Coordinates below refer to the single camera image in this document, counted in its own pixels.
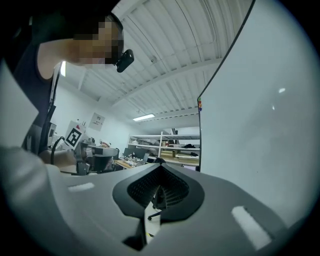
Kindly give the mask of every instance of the white partition panel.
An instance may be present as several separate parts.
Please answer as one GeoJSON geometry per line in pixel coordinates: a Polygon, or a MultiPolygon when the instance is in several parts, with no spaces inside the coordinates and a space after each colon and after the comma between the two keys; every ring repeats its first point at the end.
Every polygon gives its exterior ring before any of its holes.
{"type": "Polygon", "coordinates": [[[305,217],[320,185],[319,86],[300,25],[281,4],[257,0],[201,95],[201,172],[235,183],[288,226],[305,217]]]}

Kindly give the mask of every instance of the person's arm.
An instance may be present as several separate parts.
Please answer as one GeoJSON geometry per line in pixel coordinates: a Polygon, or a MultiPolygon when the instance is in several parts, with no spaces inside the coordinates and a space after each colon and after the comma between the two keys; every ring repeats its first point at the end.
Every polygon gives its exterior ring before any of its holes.
{"type": "MultiPolygon", "coordinates": [[[[51,151],[44,150],[39,154],[39,157],[45,164],[50,164],[51,151]]],[[[59,168],[76,165],[74,152],[71,149],[54,152],[53,163],[59,168]]]]}

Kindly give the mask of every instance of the poster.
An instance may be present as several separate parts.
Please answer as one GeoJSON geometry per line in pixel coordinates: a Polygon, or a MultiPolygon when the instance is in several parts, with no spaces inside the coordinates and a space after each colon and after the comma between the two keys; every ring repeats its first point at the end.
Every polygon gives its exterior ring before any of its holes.
{"type": "Polygon", "coordinates": [[[101,131],[101,127],[104,124],[105,118],[97,113],[93,113],[89,128],[92,128],[98,132],[101,131]]]}

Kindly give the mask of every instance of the ceiling light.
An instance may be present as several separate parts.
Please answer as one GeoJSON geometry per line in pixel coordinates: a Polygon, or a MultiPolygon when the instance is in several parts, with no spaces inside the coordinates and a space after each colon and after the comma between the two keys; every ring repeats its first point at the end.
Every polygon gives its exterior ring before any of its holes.
{"type": "Polygon", "coordinates": [[[155,117],[154,114],[147,114],[147,115],[144,115],[144,116],[140,116],[140,117],[134,118],[133,120],[134,121],[140,121],[140,120],[143,120],[143,119],[154,118],[154,117],[155,117]]]}
{"type": "Polygon", "coordinates": [[[65,61],[62,62],[60,73],[62,76],[64,76],[64,77],[66,76],[66,62],[65,61]]]}

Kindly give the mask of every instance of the person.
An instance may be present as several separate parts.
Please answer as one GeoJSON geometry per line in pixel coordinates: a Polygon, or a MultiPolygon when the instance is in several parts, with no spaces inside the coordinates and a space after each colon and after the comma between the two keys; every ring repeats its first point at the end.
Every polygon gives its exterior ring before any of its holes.
{"type": "MultiPolygon", "coordinates": [[[[31,43],[32,39],[31,25],[21,29],[13,39],[5,60],[20,88],[38,110],[22,147],[37,154],[45,164],[50,164],[46,124],[55,67],[62,61],[89,67],[94,64],[115,64],[124,48],[123,26],[110,13],[108,16],[92,16],[80,21],[73,38],[36,45],[31,43]]],[[[75,165],[73,151],[55,152],[54,164],[59,168],[75,165]]]]}

